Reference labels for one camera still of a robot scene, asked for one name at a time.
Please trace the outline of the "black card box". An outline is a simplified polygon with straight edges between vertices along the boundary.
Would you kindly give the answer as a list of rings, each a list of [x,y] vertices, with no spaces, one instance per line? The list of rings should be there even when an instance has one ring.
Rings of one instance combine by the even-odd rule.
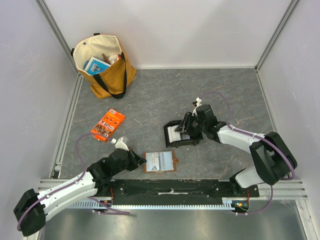
[[[190,136],[189,140],[174,141],[170,143],[167,128],[171,126],[179,125],[181,121],[182,120],[172,120],[163,126],[165,146],[167,148],[178,148],[181,146],[189,146],[189,145],[196,146],[200,143],[201,140],[203,140],[203,135],[200,132],[197,136]]]

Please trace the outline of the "tan leather card holder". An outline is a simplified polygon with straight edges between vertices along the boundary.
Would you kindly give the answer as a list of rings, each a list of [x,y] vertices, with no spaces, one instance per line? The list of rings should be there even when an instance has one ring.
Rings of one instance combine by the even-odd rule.
[[[159,154],[159,164],[160,164],[160,170],[158,171],[152,171],[147,172],[146,171],[146,163],[143,165],[143,171],[145,173],[164,173],[164,172],[175,172],[177,170],[177,163],[179,162],[178,158],[175,155],[175,152],[173,150],[171,151],[162,151],[162,152],[153,152]]]

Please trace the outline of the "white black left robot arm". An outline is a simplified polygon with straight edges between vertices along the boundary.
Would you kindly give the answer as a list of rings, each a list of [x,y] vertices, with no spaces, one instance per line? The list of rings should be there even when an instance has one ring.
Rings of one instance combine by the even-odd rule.
[[[41,230],[46,222],[72,204],[96,194],[106,196],[113,176],[122,171],[133,171],[147,161],[131,148],[117,148],[108,157],[91,164],[76,177],[52,188],[36,192],[29,189],[23,193],[13,213],[17,230],[24,237]]]

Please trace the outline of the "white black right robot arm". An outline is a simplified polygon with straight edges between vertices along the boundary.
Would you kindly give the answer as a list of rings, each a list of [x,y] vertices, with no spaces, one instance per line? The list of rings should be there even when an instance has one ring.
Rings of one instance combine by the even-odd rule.
[[[236,147],[251,155],[253,167],[243,169],[230,178],[229,191],[235,197],[242,196],[253,185],[265,183],[273,186],[288,174],[293,174],[298,166],[278,133],[253,133],[219,121],[208,104],[187,112],[175,132],[190,137],[205,134],[209,140]]]

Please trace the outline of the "stack of white cards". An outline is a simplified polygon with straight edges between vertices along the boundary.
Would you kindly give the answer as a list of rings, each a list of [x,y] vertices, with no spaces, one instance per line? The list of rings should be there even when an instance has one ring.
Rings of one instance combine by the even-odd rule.
[[[169,126],[167,128],[169,142],[172,143],[177,141],[189,140],[190,139],[189,135],[182,134],[181,132],[175,131],[177,127],[178,125],[174,125],[174,126]]]

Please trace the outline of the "orange product box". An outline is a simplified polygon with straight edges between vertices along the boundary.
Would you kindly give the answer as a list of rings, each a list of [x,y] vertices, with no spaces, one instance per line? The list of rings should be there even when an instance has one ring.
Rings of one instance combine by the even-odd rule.
[[[98,141],[107,142],[125,119],[124,114],[110,108],[90,132]]]

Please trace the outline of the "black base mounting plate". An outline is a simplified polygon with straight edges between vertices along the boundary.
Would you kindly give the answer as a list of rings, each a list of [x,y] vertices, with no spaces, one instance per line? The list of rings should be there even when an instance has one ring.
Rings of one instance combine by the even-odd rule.
[[[240,188],[228,180],[218,179],[116,179],[97,192],[99,197],[129,197],[138,194],[205,195],[214,198],[258,198],[258,186]]]

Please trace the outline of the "mustard yellow tote bag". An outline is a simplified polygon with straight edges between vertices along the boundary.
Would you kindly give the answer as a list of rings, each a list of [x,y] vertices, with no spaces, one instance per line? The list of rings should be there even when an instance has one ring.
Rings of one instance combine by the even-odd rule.
[[[98,99],[108,97],[121,99],[125,96],[128,86],[134,80],[136,69],[132,66],[117,36],[95,33],[81,40],[70,54],[77,71],[91,84],[90,89]],[[108,58],[112,55],[121,55],[121,58],[99,74],[86,73],[84,71],[86,61],[91,57],[104,61],[102,54]]]

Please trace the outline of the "blue book in bag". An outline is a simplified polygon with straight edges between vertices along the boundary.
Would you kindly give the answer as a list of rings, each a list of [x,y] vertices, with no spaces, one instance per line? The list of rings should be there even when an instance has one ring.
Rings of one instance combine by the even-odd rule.
[[[94,56],[87,60],[84,64],[84,71],[89,75],[96,75],[107,70],[111,65]]]

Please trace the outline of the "white item in bag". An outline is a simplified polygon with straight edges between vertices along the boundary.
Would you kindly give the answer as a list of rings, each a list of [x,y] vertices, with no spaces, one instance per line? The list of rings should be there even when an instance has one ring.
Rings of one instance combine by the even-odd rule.
[[[116,63],[119,59],[121,58],[121,55],[120,54],[114,54],[114,55],[111,55],[108,60],[110,62],[111,65],[113,65],[114,63]]]

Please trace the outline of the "brown item in bag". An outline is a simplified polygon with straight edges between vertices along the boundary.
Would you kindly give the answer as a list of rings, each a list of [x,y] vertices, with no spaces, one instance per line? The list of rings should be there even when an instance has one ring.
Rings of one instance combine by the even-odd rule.
[[[109,59],[108,59],[108,57],[107,57],[104,53],[102,54],[102,57],[103,57],[103,60],[104,60],[107,64],[109,64],[109,65],[111,64],[110,61],[109,61]]]

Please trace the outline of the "aluminium frame rail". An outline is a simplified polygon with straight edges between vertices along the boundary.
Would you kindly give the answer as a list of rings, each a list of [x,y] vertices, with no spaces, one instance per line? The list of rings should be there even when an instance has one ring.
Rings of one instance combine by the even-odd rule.
[[[49,175],[50,179],[58,179],[61,173],[63,158],[73,122],[73,118],[76,111],[76,106],[78,103],[81,87],[83,84],[83,77],[80,76],[78,73],[73,57],[71,56],[71,49],[65,40],[62,31],[60,30],[53,14],[50,11],[50,8],[48,7],[46,1],[44,0],[37,0],[36,1],[37,6],[39,7],[41,13],[43,14],[45,20],[47,21],[48,25],[50,26],[55,38],[57,39],[58,43],[62,47],[62,50],[64,51],[68,61],[70,62],[73,71],[76,73],[76,78],[72,90],[72,94],[70,97],[70,100],[67,104],[67,113],[65,120],[63,122],[63,128],[61,132],[61,136],[59,139],[59,143],[57,145],[54,158],[53,158],[53,164],[52,164],[52,171]]]

